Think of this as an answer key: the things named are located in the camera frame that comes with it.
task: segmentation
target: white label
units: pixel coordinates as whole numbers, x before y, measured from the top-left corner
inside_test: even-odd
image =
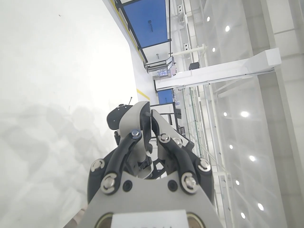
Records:
[[[185,210],[114,214],[111,228],[187,228]]]

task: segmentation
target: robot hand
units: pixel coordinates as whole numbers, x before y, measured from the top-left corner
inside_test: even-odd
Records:
[[[80,228],[222,227],[213,208],[210,164],[149,102],[119,105],[107,117],[117,148],[93,162]],[[155,161],[151,129],[157,141]],[[162,170],[156,164],[163,165]]]

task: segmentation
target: blue panel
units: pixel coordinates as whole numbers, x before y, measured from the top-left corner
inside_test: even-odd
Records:
[[[172,89],[161,90],[157,92],[159,104],[171,103],[173,102]]]
[[[168,40],[165,0],[140,0],[124,9],[141,47]]]

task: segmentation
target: black box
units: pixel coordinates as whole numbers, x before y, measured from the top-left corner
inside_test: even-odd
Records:
[[[195,69],[199,69],[200,68],[200,63],[197,62],[197,63],[192,63],[190,64],[189,66],[189,70],[195,70]]]

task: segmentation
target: white floor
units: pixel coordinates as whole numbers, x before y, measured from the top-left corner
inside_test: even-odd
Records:
[[[131,96],[129,45],[102,0],[0,0],[0,227],[73,217],[115,147],[106,116]]]

